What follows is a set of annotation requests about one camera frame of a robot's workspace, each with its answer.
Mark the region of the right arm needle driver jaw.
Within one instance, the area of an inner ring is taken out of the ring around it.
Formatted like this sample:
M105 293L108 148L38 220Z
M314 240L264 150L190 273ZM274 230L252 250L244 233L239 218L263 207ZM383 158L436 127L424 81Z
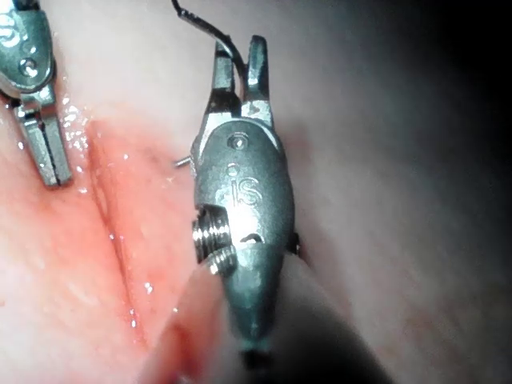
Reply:
M233 61L221 43L216 42L208 115L239 116L240 113L241 100L235 92Z
M241 115L244 118L257 119L271 129L274 128L267 41L263 36L253 35L250 41Z

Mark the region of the left arm needle driver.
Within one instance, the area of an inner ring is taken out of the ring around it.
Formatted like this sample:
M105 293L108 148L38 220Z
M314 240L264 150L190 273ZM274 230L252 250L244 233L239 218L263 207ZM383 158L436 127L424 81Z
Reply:
M1 2L1 92L22 103L55 102L52 33L38 1Z

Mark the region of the left arm needle driver jaw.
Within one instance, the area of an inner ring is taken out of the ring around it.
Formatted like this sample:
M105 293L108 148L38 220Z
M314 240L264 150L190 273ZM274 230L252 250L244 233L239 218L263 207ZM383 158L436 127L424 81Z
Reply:
M41 129L46 152L50 162L42 168L43 181L47 186L64 186L72 179L72 172L66 155L65 142L57 116L55 102L41 104Z
M59 180L42 120L36 114L25 112L21 106L15 109L15 117L43 184L47 187L58 186Z

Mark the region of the right arm needle driver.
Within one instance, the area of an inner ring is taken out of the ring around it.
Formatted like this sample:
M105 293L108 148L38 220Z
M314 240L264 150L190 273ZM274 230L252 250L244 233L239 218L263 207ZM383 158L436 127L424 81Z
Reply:
M193 240L200 262L277 275L294 236L294 195L281 140L260 120L204 117L191 148Z

